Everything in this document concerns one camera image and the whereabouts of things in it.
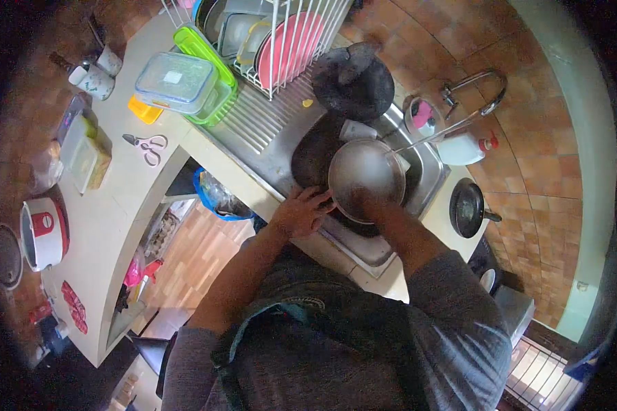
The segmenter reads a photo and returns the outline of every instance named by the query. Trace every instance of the pan handle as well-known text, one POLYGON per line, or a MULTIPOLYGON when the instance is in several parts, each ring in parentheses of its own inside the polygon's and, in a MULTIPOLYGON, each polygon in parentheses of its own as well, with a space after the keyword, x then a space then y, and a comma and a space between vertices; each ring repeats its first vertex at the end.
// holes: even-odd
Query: pan handle
POLYGON ((482 218, 488 218, 491 221, 495 221, 497 223, 501 222, 503 220, 503 218, 501 216, 499 216, 498 214, 495 214, 495 213, 487 211, 487 210, 484 211, 484 216, 482 218))

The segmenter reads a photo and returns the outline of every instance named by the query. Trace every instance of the red and white rice cooker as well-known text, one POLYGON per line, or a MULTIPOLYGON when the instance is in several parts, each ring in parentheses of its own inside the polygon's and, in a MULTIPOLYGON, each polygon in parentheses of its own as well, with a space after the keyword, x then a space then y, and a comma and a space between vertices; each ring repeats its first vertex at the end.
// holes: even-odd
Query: red and white rice cooker
POLYGON ((59 264, 68 251, 62 209, 48 197, 23 202, 20 232, 23 254, 33 271, 59 264))

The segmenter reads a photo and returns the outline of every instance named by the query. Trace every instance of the pink sponge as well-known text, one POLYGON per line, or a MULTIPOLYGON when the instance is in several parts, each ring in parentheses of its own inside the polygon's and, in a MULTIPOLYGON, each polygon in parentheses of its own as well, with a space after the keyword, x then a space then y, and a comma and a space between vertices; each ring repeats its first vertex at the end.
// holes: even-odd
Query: pink sponge
POLYGON ((414 126, 416 126, 416 128, 423 127, 430 117, 432 117, 432 108, 427 102, 421 100, 419 103, 419 111, 413 116, 414 126))

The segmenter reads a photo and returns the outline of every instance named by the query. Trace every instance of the tile wall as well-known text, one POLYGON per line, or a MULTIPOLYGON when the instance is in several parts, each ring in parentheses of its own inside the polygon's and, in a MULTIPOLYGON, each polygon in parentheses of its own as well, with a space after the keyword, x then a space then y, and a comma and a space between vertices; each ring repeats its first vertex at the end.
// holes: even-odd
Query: tile wall
MULTIPOLYGON (((488 207, 500 213, 487 239, 501 267, 535 298, 535 319, 557 327, 572 286, 582 224, 578 148, 560 86, 540 45, 505 0, 371 0, 340 34, 373 36, 403 95, 441 103, 444 81, 487 67, 507 75, 494 113, 470 128, 500 147, 469 166, 488 207)), ((493 78, 455 94, 458 121, 499 91, 493 78)), ((442 112, 448 107, 441 104, 442 112)))
MULTIPOLYGON (((0 222, 18 232, 18 213, 23 200, 32 198, 27 187, 29 164, 54 137, 58 123, 77 90, 66 75, 50 63, 57 51, 70 62, 79 62, 92 44, 85 18, 94 10, 107 30, 107 43, 123 55, 130 37, 162 8, 159 0, 68 1, 27 43, 20 68, 3 97, 0 114, 0 222)), ((39 332, 27 313, 45 301, 39 289, 41 274, 25 264, 24 277, 13 292, 0 289, 6 316, 14 335, 31 358, 39 332)))

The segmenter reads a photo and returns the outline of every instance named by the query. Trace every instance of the kitchen counter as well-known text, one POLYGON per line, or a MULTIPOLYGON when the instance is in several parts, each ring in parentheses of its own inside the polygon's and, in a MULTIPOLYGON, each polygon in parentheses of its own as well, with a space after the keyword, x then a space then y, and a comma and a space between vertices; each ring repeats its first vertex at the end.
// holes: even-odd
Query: kitchen counter
MULTIPOLYGON (((165 15, 156 16, 128 42, 123 69, 106 101, 95 101, 92 110, 97 118, 99 136, 111 145, 112 162, 98 190, 81 195, 68 175, 59 183, 70 227, 70 246, 57 266, 42 273, 46 292, 53 298, 57 315, 69 325, 69 338, 94 364, 99 364, 123 337, 136 317, 135 307, 115 316, 114 306, 125 272, 140 238, 165 191, 181 167, 193 157, 234 195, 269 220, 279 200, 266 191, 236 161, 231 159, 210 136, 199 132, 179 114, 165 111, 154 124, 146 125, 127 108, 134 83, 148 59, 158 51, 169 50, 174 27, 165 15), (162 134, 169 139, 156 168, 144 163, 141 153, 126 143, 121 135, 150 137, 162 134), (77 293, 87 312, 86 335, 74 326, 60 287, 67 281, 77 293)), ((452 188, 462 177, 470 177, 466 167, 452 167, 444 186, 421 218, 448 247, 456 249, 465 260, 470 258, 482 232, 471 239, 458 236, 450 224, 448 204, 452 188)), ((402 264, 396 258, 374 279, 319 234, 294 243, 326 267, 343 275, 370 292, 392 299, 408 300, 402 264)))

